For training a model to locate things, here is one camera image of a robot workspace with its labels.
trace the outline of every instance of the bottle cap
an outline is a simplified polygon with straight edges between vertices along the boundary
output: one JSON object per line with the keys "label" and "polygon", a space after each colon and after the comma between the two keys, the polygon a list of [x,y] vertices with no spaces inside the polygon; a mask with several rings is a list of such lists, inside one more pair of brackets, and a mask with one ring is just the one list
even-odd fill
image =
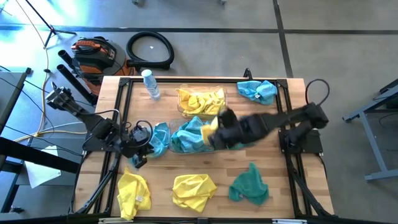
{"label": "bottle cap", "polygon": [[152,71],[149,69],[145,69],[144,71],[141,72],[141,75],[143,77],[148,77],[148,76],[152,75]]}

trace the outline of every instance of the shop vacuum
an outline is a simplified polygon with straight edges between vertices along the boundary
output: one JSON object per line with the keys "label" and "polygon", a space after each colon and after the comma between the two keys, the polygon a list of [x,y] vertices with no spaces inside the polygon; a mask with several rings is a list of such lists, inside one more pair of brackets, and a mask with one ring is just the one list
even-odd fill
{"label": "shop vacuum", "polygon": [[[165,44],[169,51],[169,58],[163,62],[148,62],[134,55],[133,43],[141,37],[154,37]],[[71,46],[74,57],[71,58],[66,50],[60,50],[60,56],[73,70],[76,77],[80,77],[86,83],[92,94],[98,96],[104,76],[130,76],[135,75],[141,67],[161,68],[168,70],[174,60],[174,50],[170,42],[156,32],[139,32],[132,36],[127,43],[126,51],[131,59],[127,59],[122,47],[104,37],[82,37]],[[69,71],[59,65],[58,70],[67,77]]]}

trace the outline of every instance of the green towel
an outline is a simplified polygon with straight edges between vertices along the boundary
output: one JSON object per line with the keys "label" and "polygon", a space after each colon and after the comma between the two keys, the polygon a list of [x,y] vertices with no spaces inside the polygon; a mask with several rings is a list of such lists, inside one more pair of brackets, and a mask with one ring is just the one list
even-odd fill
{"label": "green towel", "polygon": [[229,186],[229,199],[239,202],[246,197],[255,205],[262,205],[268,198],[268,185],[264,184],[261,174],[254,163],[250,163],[249,171],[238,175]]}

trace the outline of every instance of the yellow cable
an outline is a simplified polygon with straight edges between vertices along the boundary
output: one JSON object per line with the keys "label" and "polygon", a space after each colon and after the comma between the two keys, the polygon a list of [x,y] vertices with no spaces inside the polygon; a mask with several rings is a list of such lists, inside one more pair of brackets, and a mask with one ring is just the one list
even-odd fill
{"label": "yellow cable", "polygon": [[[47,56],[47,69],[49,69],[49,53],[47,52],[47,48],[46,48],[46,46],[45,46],[45,44],[44,44],[44,41],[43,41],[42,37],[40,36],[40,33],[38,32],[36,26],[33,24],[32,20],[29,18],[29,16],[28,16],[27,13],[25,12],[24,8],[22,8],[22,6],[19,4],[18,0],[15,0],[15,1],[18,3],[18,6],[20,7],[20,9],[22,9],[22,11],[24,12],[25,16],[28,18],[30,24],[32,24],[33,28],[36,30],[37,35],[39,36],[40,40],[42,41],[43,48],[44,48],[45,54],[46,54],[46,56]],[[39,137],[39,136],[41,136],[42,134],[45,134],[45,133],[86,134],[86,133],[78,133],[78,132],[73,132],[73,131],[62,131],[62,130],[59,130],[59,131],[55,131],[55,130],[54,130],[54,131],[42,131],[42,132],[40,132],[40,130],[42,129],[42,126],[43,126],[44,118],[45,118],[44,89],[45,89],[45,84],[46,84],[46,82],[47,82],[47,80],[48,80],[48,77],[49,77],[49,74],[46,72],[46,73],[45,73],[45,78],[44,78],[44,81],[43,81],[43,85],[42,85],[42,89],[43,89],[43,90],[42,90],[42,107],[43,107],[43,113],[42,113],[42,117],[41,117],[41,119],[40,119],[40,126],[39,126],[38,130],[36,131],[36,133],[33,133],[32,135],[35,136],[35,137]],[[23,136],[23,137],[21,137],[21,138],[19,138],[19,139],[16,139],[16,140],[14,140],[14,141],[19,142],[19,141],[25,140],[25,139],[27,139],[27,138],[29,138],[29,137],[30,137],[30,136]]]}

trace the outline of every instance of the tripod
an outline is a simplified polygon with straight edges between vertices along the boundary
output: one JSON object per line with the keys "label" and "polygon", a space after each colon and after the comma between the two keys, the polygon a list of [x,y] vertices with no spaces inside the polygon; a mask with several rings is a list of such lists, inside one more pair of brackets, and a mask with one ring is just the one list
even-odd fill
{"label": "tripod", "polygon": [[32,5],[28,0],[26,0],[26,2],[27,2],[27,3],[29,4],[29,6],[33,9],[33,11],[35,11],[36,14],[41,18],[41,20],[45,23],[45,25],[50,29],[50,33],[49,33],[49,36],[47,37],[47,40],[45,41],[44,48],[47,47],[47,44],[49,43],[49,40],[50,40],[52,34],[57,35],[57,33],[64,33],[64,34],[74,34],[74,35],[76,35],[75,32],[69,32],[69,31],[56,30],[56,29],[54,29],[54,27],[52,27],[50,24],[48,24],[48,23],[44,20],[44,18],[39,14],[39,12],[37,12],[37,10],[35,9],[35,7],[33,7],[33,5]]}

